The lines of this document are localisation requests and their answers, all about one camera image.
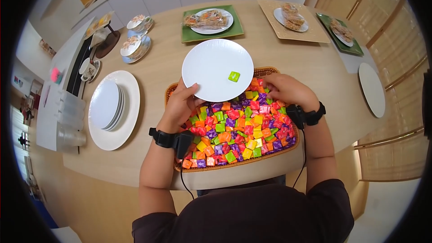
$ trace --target dark brown t-shirt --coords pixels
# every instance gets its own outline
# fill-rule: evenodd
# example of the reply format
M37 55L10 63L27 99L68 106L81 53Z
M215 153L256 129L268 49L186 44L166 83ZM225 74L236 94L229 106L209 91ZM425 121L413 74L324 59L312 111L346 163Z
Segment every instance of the dark brown t-shirt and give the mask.
M132 223L134 242L343 242L354 226L340 180L306 195L271 184L210 192L180 213L159 212Z

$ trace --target woven tray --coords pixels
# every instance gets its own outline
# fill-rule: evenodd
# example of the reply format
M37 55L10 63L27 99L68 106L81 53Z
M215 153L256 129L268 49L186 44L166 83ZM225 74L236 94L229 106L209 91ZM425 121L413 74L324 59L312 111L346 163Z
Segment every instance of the woven tray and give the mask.
M270 75L272 73L280 73L280 72L275 67L256 67L254 69L254 77L256 77L256 78L262 78L263 76ZM165 90L165 106L168 103L168 99L169 99L170 93L173 92L174 90L176 90L176 88L177 88L177 83L174 83L174 84L171 84ZM295 149L297 147L297 145L300 143L299 130L297 129L297 127L295 126L295 124L293 124L292 126L294 128L295 143L290 148L278 151L278 152L270 154L270 155L264 155L262 157L256 157L256 158L252 158L252 159L248 159L248 160L244 160L244 161L238 161L238 162L235 162L233 164L220 165L220 166L209 166L209 167L205 167L205 168L183 169L183 172L184 173L191 173L191 172L202 172L202 171L224 169L224 168L228 168L228 167L234 167L234 166L237 166L237 165L249 164L249 163L254 162L254 161L259 161L259 160L262 160L262 159L271 158L273 156L277 156L277 155L286 153L288 151L291 151L291 150ZM181 163L178 164L178 163L176 163L176 161L174 161L174 169L176 171L178 171L178 172L180 172L180 165L181 165Z

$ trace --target left hand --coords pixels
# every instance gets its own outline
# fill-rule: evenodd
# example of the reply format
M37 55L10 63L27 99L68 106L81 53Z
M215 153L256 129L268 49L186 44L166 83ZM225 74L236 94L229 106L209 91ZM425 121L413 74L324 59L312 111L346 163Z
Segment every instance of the left hand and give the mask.
M186 88L183 78L180 78L177 88L170 96L165 107L165 112L156 129L166 133L177 133L179 127L183 125L191 115L192 110L204 103L204 100L193 96L197 90L197 83L193 84L190 88Z

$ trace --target oval table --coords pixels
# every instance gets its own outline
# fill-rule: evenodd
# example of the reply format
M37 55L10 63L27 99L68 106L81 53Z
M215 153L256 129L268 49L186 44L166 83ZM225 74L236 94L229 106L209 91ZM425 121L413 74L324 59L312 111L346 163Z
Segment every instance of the oval table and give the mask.
M245 32L242 36L229 39L250 53L254 66L273 66L281 73L295 77L308 85L326 106L326 119L335 152L351 145L386 121L387 113L380 119L372 115L362 94L358 74L348 74L332 43L278 39L256 0L196 4L154 15L155 24L148 32L152 46L134 64L127 65L122 61L120 47L127 39L127 30L120 30L119 42L101 60L98 77L84 89L83 100L87 103L84 120L87 145L80 147L79 155L64 153L65 167L100 180L138 186L140 167L151 142L149 128L156 126L164 112L165 89L179 80L183 59L199 43L181 43L182 13L190 9L227 4L234 6ZM316 10L309 10L316 18ZM116 70L126 70L136 77L141 92L141 106L137 124L126 143L115 151L104 151L91 139L87 112L96 86L106 75ZM183 178L189 189L234 186L300 169L303 158L301 135L301 144L285 154L247 165L184 173ZM171 189L184 189L177 172L174 172Z

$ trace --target hand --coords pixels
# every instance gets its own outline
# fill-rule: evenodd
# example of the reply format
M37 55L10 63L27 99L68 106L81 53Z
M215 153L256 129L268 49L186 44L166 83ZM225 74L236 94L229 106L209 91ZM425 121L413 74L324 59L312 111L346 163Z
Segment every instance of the hand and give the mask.
M300 105L305 112L318 111L320 107L312 89L289 75L278 73L266 75L263 86L270 90L267 94L269 99L282 100L288 105Z
M204 100L193 96L197 90L197 83L193 84L190 88L186 88L183 78L180 78L177 88L169 98L165 112L156 129L166 133L177 133L178 128L187 121L192 110L204 103Z

